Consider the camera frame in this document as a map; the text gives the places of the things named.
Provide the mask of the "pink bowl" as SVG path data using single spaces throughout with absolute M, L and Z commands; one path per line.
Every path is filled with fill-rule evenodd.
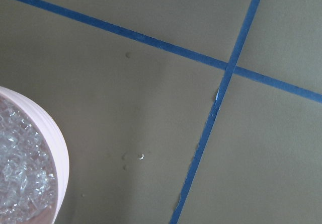
M 5 87 L 1 87 L 1 96 L 11 100 L 35 123 L 48 145 L 56 170 L 57 195 L 54 205 L 25 223 L 54 223 L 64 201 L 69 180 L 69 155 L 65 139 L 52 117 L 37 103 Z

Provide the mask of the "clear ice cubes pile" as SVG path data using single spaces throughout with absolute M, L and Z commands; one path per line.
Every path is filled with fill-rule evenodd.
M 43 135 L 1 98 L 1 220 L 29 220 L 52 208 L 56 197 L 56 172 Z

